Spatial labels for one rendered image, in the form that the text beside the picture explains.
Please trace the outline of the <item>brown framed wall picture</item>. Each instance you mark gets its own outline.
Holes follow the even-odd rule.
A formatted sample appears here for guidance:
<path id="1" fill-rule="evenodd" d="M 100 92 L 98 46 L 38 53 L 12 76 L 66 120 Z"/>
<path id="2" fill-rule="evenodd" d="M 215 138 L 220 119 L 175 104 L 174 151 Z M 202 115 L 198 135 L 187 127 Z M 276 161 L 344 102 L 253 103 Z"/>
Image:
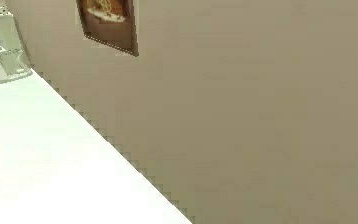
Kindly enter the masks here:
<path id="1" fill-rule="evenodd" d="M 86 38 L 139 55 L 134 0 L 75 0 Z"/>

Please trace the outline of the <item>white toilet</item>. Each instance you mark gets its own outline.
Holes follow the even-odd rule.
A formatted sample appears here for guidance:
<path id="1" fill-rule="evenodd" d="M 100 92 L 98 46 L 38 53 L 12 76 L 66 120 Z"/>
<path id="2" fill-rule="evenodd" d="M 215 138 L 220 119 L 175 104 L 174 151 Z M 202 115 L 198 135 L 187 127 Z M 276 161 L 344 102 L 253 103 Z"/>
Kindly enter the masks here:
<path id="1" fill-rule="evenodd" d="M 11 12 L 0 14 L 0 84 L 33 74 L 32 68 L 23 60 L 24 56 L 14 15 Z"/>

